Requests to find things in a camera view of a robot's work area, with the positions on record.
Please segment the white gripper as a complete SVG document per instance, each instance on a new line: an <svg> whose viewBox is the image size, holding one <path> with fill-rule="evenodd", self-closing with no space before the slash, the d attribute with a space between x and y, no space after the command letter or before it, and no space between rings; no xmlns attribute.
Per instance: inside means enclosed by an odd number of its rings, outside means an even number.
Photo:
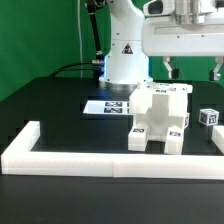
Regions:
<svg viewBox="0 0 224 224"><path fill-rule="evenodd" d="M179 70L170 56L214 56L210 80L219 81L224 66L224 2L220 0L151 0L143 6L142 49L162 56L170 79Z"/></svg>

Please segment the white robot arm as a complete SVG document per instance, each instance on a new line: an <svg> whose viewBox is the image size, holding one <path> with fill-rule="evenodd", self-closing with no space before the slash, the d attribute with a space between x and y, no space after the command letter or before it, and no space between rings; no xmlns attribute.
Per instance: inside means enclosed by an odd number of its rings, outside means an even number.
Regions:
<svg viewBox="0 0 224 224"><path fill-rule="evenodd" d="M108 7L111 46L102 53L96 11ZM87 0L96 56L104 72L97 76L103 86L133 86L149 81L148 59L158 56L175 79L179 71L174 57L214 57L210 79L218 80L224 67L224 0L150 0L142 9L132 0Z"/></svg>

